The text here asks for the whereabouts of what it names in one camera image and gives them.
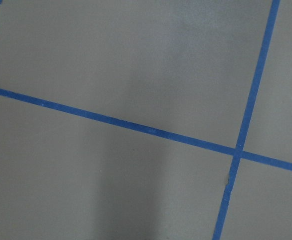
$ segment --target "floor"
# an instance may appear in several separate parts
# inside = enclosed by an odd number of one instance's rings
[[[292,240],[292,1],[0,0],[0,240]]]

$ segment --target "concrete floor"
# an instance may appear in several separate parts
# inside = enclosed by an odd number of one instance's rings
[[[0,88],[235,148],[271,0],[3,0]],[[292,2],[244,150],[292,163]],[[232,156],[0,96],[0,240],[210,240]],[[292,240],[292,171],[242,159],[222,240]]]

